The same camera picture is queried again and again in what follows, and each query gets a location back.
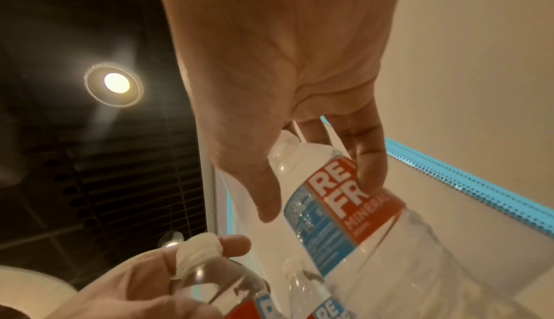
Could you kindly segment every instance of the glowing light bulb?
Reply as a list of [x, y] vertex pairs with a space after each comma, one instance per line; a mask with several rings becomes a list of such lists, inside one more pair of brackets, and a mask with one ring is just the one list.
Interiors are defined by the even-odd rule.
[[121, 73], [109, 73], [104, 77], [104, 84], [106, 88], [114, 93], [122, 94], [127, 92], [131, 86], [127, 77]]

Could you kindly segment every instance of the black ceiling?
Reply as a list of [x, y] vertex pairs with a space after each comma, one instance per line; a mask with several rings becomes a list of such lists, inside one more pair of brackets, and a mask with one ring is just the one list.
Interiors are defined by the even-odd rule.
[[[87, 93], [100, 62], [138, 74], [138, 104]], [[0, 64], [27, 172], [0, 189], [0, 264], [81, 288], [169, 230], [206, 230], [195, 122], [159, 0], [0, 0]]]

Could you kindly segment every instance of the water bottle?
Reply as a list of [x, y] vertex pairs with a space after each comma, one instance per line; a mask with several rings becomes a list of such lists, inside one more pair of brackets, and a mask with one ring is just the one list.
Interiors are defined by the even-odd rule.
[[222, 254], [218, 237], [211, 233], [180, 244], [174, 295], [215, 306], [228, 319], [281, 319], [265, 281]]
[[356, 317], [537, 319], [471, 275], [400, 198], [362, 192], [355, 164], [339, 150], [281, 131], [269, 162], [285, 219]]
[[339, 303], [308, 279], [300, 258], [286, 260], [283, 273], [289, 281], [290, 319], [350, 319]]

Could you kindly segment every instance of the hand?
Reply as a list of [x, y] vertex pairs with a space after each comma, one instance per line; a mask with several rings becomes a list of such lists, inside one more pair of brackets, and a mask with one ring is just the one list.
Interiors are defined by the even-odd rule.
[[[221, 237], [226, 257], [244, 256], [250, 240]], [[220, 319], [217, 308], [170, 294], [179, 246], [139, 254], [81, 290], [47, 319]]]
[[208, 152], [269, 222], [280, 189], [267, 156], [294, 120], [329, 144], [325, 115], [357, 164], [360, 188], [382, 187], [384, 134], [373, 89], [396, 0], [162, 0]]

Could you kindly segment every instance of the red and blue label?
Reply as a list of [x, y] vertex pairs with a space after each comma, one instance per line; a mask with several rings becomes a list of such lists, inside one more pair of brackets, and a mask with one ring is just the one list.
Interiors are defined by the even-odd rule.
[[282, 319], [269, 295], [242, 303], [225, 316], [226, 319]]
[[356, 183], [354, 163], [328, 162], [291, 196], [285, 218], [326, 276], [406, 204], [386, 189], [368, 196]]
[[333, 301], [332, 298], [328, 298], [313, 311], [308, 319], [350, 319], [350, 316], [339, 303]]

